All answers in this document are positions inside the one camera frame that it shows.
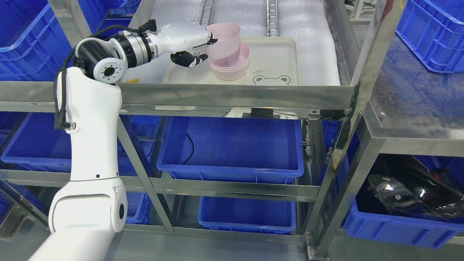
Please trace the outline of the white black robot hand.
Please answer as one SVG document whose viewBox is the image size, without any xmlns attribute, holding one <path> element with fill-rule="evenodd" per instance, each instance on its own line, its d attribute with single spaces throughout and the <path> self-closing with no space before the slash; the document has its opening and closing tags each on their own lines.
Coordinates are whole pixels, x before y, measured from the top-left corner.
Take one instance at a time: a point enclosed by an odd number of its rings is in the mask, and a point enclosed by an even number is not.
<svg viewBox="0 0 464 261">
<path fill-rule="evenodd" d="M 154 32 L 146 32 L 146 36 L 154 57 L 169 53 L 171 61 L 182 67 L 194 67 L 207 60 L 208 55 L 198 49 L 218 42 L 211 31 L 191 18 L 162 25 Z"/>
</svg>

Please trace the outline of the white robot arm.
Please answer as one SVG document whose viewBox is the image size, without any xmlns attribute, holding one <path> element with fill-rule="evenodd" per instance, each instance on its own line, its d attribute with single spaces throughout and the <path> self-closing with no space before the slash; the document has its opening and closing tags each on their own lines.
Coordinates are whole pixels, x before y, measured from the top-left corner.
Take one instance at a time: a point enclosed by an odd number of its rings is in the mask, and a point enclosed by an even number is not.
<svg viewBox="0 0 464 261">
<path fill-rule="evenodd" d="M 121 32 L 107 39 L 109 30 Z M 31 261 L 102 261 L 127 218 L 126 189 L 117 163 L 122 94 L 116 84 L 128 68 L 154 59 L 154 19 L 111 25 L 81 40 L 58 70 L 54 127 L 71 137 L 71 179 L 53 198 L 50 236 Z"/>
</svg>

